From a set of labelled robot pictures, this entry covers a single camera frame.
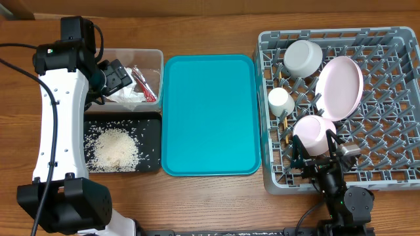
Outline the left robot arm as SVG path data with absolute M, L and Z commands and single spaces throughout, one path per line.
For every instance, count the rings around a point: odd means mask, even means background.
M 138 224 L 112 207 L 106 186 L 89 180 L 83 152 L 83 116 L 89 90 L 105 77 L 96 47 L 84 39 L 39 45 L 33 56 L 41 86 L 39 155 L 32 183 L 18 186 L 18 204 L 34 228 L 64 235 L 139 235 Z

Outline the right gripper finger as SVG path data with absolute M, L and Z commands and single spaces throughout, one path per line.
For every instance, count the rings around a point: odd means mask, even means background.
M 344 143 L 342 139 L 340 139 L 331 129 L 326 130 L 326 138 L 327 144 L 329 148 L 329 153 L 334 154 L 336 152 L 337 146 Z
M 306 166 L 306 160 L 310 159 L 306 148 L 304 147 L 301 139 L 298 135 L 294 135 L 292 139 L 292 156 L 291 156 L 291 168 L 304 168 Z

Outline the large white plate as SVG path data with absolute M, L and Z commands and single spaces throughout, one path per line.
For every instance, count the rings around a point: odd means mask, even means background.
M 360 103 L 364 87 L 362 71 L 349 57 L 338 56 L 329 61 L 316 83 L 315 95 L 320 95 L 316 108 L 322 117 L 340 121 L 351 115 Z

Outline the white tissue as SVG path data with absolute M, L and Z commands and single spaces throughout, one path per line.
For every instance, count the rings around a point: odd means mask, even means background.
M 143 92 L 139 92 L 137 87 L 137 82 L 132 76 L 132 69 L 131 68 L 125 68 L 125 71 L 128 73 L 128 76 L 130 77 L 132 83 L 127 85 L 126 87 L 123 87 L 119 89 L 117 92 L 111 94 L 110 96 L 107 96 L 106 98 L 113 102 L 119 102 L 119 103 L 136 103 L 136 102 L 145 102 L 146 98 L 144 96 Z

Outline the small pink plate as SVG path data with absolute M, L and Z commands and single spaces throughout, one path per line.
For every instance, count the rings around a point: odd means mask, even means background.
M 310 156 L 318 156 L 328 150 L 326 136 L 328 129 L 336 133 L 332 121 L 317 115 L 307 115 L 296 122 L 293 135 L 299 137 Z

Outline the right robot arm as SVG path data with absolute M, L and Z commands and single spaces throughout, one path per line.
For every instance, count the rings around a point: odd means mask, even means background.
M 361 156 L 354 142 L 344 142 L 332 130 L 325 132 L 329 157 L 318 159 L 307 152 L 301 139 L 293 136 L 291 168 L 301 170 L 302 178 L 314 180 L 313 186 L 323 200 L 306 211 L 299 219 L 296 235 L 374 235 L 371 211 L 375 196 L 363 187 L 348 187 L 344 173 L 349 171 Z M 320 220 L 315 228 L 301 229 L 303 220 L 314 210 L 325 205 L 330 219 Z

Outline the white cup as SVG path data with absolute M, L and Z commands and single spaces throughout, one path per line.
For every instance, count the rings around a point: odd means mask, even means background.
M 280 117 L 284 111 L 286 115 L 292 114 L 295 101 L 284 88 L 276 87 L 268 93 L 268 105 L 272 114 Z

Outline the grey bowl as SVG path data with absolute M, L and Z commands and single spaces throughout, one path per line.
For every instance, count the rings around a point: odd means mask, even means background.
M 294 78 L 312 75 L 321 65 L 322 48 L 313 42 L 298 40 L 286 50 L 283 64 Z

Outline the red sauce packet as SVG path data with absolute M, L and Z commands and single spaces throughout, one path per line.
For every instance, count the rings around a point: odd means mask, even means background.
M 137 81 L 137 83 L 140 85 L 146 101 L 147 102 L 156 102 L 157 101 L 156 94 L 153 92 L 151 87 L 146 82 L 146 79 L 145 79 L 143 73 L 136 66 L 134 66 L 132 68 L 132 75 L 135 78 L 135 80 Z

